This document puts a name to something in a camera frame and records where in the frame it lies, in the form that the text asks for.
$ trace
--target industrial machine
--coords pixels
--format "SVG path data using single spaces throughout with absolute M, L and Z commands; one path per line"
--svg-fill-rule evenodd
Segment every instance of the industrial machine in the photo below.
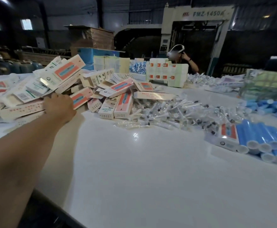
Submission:
M 159 53 L 164 57 L 174 45 L 182 44 L 182 31 L 213 31 L 214 43 L 207 69 L 207 75 L 211 76 L 218 62 L 233 12 L 234 6 L 192 8 L 191 6 L 169 7 L 166 4 L 162 25 L 126 25 L 117 30 L 114 35 L 122 30 L 144 29 L 146 31 L 161 27 L 162 36 Z

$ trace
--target blue box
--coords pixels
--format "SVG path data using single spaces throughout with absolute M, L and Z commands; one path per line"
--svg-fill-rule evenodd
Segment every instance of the blue box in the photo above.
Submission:
M 73 49 L 77 50 L 76 54 L 79 54 L 83 62 L 86 64 L 83 67 L 83 69 L 87 69 L 87 70 L 94 70 L 93 56 L 119 57 L 119 54 L 120 54 L 120 52 L 116 50 L 94 49 L 94 48 L 73 48 Z

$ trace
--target human arm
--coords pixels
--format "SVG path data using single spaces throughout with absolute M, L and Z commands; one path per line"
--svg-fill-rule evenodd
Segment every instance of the human arm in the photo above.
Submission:
M 67 95 L 44 99 L 46 114 L 0 138 L 0 228 L 17 227 L 60 128 L 76 111 Z
M 182 59 L 185 59 L 189 63 L 193 72 L 197 73 L 199 71 L 197 64 L 195 64 L 195 62 L 192 61 L 191 58 L 188 57 L 188 55 L 185 52 L 183 52 L 183 54 L 182 54 Z

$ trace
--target white table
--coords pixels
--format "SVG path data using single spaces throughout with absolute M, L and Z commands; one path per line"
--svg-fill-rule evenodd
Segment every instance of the white table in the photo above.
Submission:
M 194 89 L 190 99 L 239 100 Z M 277 126 L 277 119 L 265 118 Z M 36 189 L 88 228 L 277 228 L 277 165 L 202 131 L 126 130 L 89 111 L 58 133 Z

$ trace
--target dark floor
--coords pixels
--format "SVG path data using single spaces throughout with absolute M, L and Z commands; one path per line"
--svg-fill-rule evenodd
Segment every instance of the dark floor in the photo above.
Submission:
M 33 192 L 18 228 L 83 228 L 38 192 Z

